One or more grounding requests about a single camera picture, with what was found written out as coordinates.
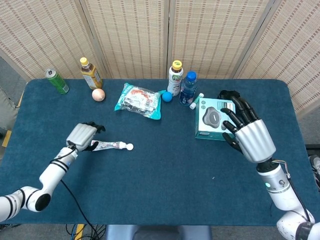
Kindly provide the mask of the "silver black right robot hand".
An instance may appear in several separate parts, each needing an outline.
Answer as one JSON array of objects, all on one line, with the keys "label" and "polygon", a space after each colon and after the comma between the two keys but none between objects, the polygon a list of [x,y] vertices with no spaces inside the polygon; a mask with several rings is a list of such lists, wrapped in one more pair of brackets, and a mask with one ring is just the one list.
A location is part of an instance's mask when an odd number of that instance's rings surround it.
[{"label": "silver black right robot hand", "polygon": [[224,140],[251,163],[261,164],[272,159],[275,144],[252,106],[235,91],[223,91],[220,96],[231,100],[236,107],[235,111],[226,107],[221,109],[231,119],[223,121],[222,125],[234,135],[223,133]]}]

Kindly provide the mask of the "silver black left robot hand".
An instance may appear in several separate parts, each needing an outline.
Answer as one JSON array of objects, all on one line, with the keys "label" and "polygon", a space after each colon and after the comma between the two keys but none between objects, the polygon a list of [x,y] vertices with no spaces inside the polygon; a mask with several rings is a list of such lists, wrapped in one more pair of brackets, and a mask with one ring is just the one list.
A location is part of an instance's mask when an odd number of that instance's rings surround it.
[{"label": "silver black left robot hand", "polygon": [[92,152],[98,143],[92,143],[96,133],[105,132],[103,125],[96,124],[94,121],[78,123],[66,138],[66,146],[71,146],[78,152]]}]

